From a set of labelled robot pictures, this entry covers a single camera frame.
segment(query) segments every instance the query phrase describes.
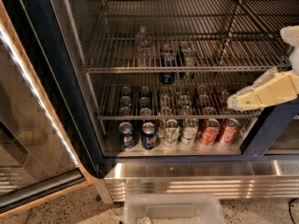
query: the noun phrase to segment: water bottle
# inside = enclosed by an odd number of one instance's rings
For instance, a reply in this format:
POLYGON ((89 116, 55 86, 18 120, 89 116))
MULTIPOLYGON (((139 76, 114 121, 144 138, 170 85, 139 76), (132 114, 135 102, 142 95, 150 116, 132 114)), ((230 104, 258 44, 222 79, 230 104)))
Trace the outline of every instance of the water bottle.
POLYGON ((137 65, 150 66, 151 38, 145 26, 140 26, 135 36, 135 49, 137 65))

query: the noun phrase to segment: terrazzo floor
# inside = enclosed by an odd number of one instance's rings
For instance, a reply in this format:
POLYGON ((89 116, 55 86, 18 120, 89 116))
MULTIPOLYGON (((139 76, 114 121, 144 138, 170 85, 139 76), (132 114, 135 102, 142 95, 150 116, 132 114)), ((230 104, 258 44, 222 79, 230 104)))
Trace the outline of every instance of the terrazzo floor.
MULTIPOLYGON (((39 205, 25 212, 0 219, 0 224, 119 224, 123 203, 103 204, 96 201, 93 186, 71 192, 61 198, 39 205)), ((299 224, 299 200, 227 200, 221 201, 226 224, 299 224)))

